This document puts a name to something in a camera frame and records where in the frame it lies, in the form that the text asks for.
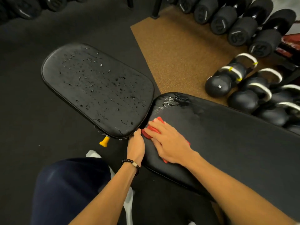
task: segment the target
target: hand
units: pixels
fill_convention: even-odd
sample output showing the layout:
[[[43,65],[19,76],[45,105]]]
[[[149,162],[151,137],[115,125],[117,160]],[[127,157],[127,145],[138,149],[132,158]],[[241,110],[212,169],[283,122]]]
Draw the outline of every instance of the hand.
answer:
[[[182,166],[188,161],[193,150],[187,140],[168,123],[162,123],[158,119],[149,122],[149,125],[156,128],[161,134],[145,128],[145,132],[152,136],[151,140],[158,151],[158,155],[171,163],[179,163]]]
[[[141,129],[137,129],[134,136],[130,137],[127,146],[127,159],[133,160],[140,167],[145,155],[145,142],[141,133]]]

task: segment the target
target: left hand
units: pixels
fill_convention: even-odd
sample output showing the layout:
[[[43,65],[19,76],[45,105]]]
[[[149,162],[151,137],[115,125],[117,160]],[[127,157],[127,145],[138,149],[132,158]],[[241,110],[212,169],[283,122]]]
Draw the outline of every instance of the left hand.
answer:
[[[130,137],[127,146],[127,159],[133,160],[140,167],[145,155],[145,142],[141,133],[141,129],[137,129],[134,136]]]

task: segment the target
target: dark pants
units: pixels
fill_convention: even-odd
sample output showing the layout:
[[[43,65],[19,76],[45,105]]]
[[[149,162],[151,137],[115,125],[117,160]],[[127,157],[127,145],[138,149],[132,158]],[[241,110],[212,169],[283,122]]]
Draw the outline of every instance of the dark pants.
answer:
[[[31,225],[68,225],[110,181],[100,158],[77,158],[45,167],[37,177]]]

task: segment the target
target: yellow pin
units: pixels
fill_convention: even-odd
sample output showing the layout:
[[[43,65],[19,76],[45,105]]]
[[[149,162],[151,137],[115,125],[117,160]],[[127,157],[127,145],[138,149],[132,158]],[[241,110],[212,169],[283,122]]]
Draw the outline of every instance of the yellow pin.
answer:
[[[106,136],[103,141],[101,141],[99,144],[103,147],[107,147],[108,142],[110,141],[110,137]]]

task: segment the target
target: brown rubber mat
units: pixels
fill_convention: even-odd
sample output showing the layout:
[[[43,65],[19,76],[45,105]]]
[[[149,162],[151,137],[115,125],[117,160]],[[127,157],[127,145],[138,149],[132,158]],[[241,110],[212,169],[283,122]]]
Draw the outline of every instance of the brown rubber mat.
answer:
[[[156,20],[148,17],[131,30],[161,91],[181,92],[226,105],[226,98],[211,98],[204,90],[208,77],[247,47],[233,47],[227,35],[217,36],[209,24],[195,22],[170,6]],[[265,68],[259,63],[257,69]]]

